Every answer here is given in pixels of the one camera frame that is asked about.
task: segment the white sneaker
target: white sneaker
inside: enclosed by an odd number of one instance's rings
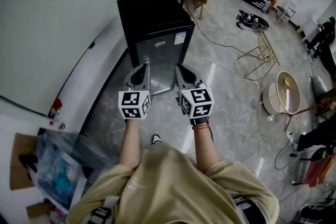
[[[152,145],[156,144],[156,143],[161,143],[161,137],[159,137],[158,134],[153,134],[152,135]]]

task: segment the marble floor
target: marble floor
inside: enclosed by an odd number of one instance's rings
[[[331,78],[317,59],[311,65],[310,58],[301,43],[301,37],[289,24],[276,23],[274,12],[263,14],[241,0],[209,0],[204,7],[203,19],[198,20],[199,9],[188,7],[197,18],[202,32],[212,41],[226,46],[235,46],[249,51],[257,46],[257,35],[252,30],[241,30],[236,26],[238,10],[254,13],[264,18],[270,27],[265,31],[276,53],[280,65],[275,65],[266,77],[259,81],[244,79],[247,70],[258,65],[251,57],[237,58],[241,52],[209,42],[195,27],[184,63],[193,67],[206,79],[211,68],[214,75],[211,83],[215,107],[210,117],[215,146],[222,159],[238,160],[248,167],[273,193],[280,202],[278,223],[288,223],[297,210],[308,199],[317,199],[325,190],[321,185],[313,190],[308,186],[292,186],[298,161],[295,160],[282,170],[275,169],[275,157],[287,144],[284,132],[286,116],[278,115],[270,120],[261,104],[261,93],[276,79],[279,71],[290,72],[301,91],[301,108],[314,104],[309,76],[320,76],[331,87]],[[120,148],[125,123],[118,111],[118,91],[124,76],[132,69],[129,55],[121,62],[103,95],[101,96],[85,130],[102,145]],[[253,76],[262,76],[266,69],[260,68]],[[194,156],[193,137],[187,116],[177,106],[176,89],[153,97],[148,117],[142,123],[142,146],[150,144],[153,133],[182,152]],[[308,132],[313,128],[313,112],[296,116],[289,130]],[[264,137],[268,146],[260,152],[259,141]],[[282,168],[292,161],[288,145],[277,157],[277,167]]]

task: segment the shoe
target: shoe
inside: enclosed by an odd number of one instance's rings
[[[156,143],[161,143],[161,137],[159,137],[158,134],[153,134],[152,135],[152,145],[156,144]]]

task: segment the white cable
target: white cable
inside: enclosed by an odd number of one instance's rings
[[[263,151],[264,148],[267,148],[268,144],[269,144],[269,141],[268,141],[267,138],[265,138],[264,136],[260,137],[259,138],[259,145],[260,145],[259,153],[251,161],[247,161],[247,162],[242,163],[242,164],[243,165],[251,164],[251,163],[255,162],[257,159],[259,159],[259,156],[261,155],[261,152]]]

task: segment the black mini fridge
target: black mini fridge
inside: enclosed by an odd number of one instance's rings
[[[133,66],[150,65],[151,94],[173,89],[195,27],[189,14],[177,0],[118,0],[118,8]]]

